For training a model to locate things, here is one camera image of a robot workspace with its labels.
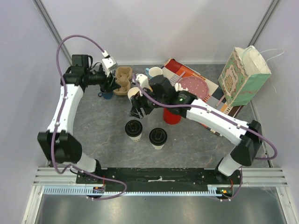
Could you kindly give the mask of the single white paper cup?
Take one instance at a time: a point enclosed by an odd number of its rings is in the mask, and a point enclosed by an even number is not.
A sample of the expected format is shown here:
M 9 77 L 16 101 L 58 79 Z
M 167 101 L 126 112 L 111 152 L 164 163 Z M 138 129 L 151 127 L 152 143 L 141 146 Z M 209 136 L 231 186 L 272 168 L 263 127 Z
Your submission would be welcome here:
M 161 150 L 167 141 L 166 140 L 163 140 L 163 141 L 151 140 L 150 142 L 154 149 Z

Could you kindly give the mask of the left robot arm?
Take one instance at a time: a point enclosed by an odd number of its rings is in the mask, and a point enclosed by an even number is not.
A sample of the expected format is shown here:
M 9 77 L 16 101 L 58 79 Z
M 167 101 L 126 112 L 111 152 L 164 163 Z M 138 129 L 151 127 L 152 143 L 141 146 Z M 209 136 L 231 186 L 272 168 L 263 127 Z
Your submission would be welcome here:
M 93 70 L 93 58 L 89 55 L 72 55 L 72 65 L 61 76 L 60 98 L 54 117 L 45 132 L 39 132 L 37 140 L 47 158 L 56 168 L 77 167 L 86 171 L 91 183 L 99 183 L 103 173 L 98 160 L 83 153 L 82 145 L 73 136 L 73 123 L 79 102 L 88 86 L 98 85 L 101 92 L 111 93 L 120 87 L 115 80 L 117 63 L 107 52 L 98 70 Z

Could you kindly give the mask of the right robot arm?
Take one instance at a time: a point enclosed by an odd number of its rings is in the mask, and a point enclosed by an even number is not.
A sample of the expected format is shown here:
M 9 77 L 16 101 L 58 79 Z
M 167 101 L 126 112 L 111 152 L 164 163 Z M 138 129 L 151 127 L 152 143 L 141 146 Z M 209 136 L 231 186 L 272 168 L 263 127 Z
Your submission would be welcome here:
M 235 148 L 218 163 L 214 178 L 226 183 L 242 166 L 251 166 L 262 144 L 262 129 L 259 122 L 250 123 L 230 117 L 209 106 L 180 84 L 172 85 L 168 78 L 158 75 L 152 79 L 144 74 L 133 76 L 139 93 L 130 97 L 130 115 L 143 118 L 153 109 L 163 107 L 172 114 L 206 125 L 227 138 Z

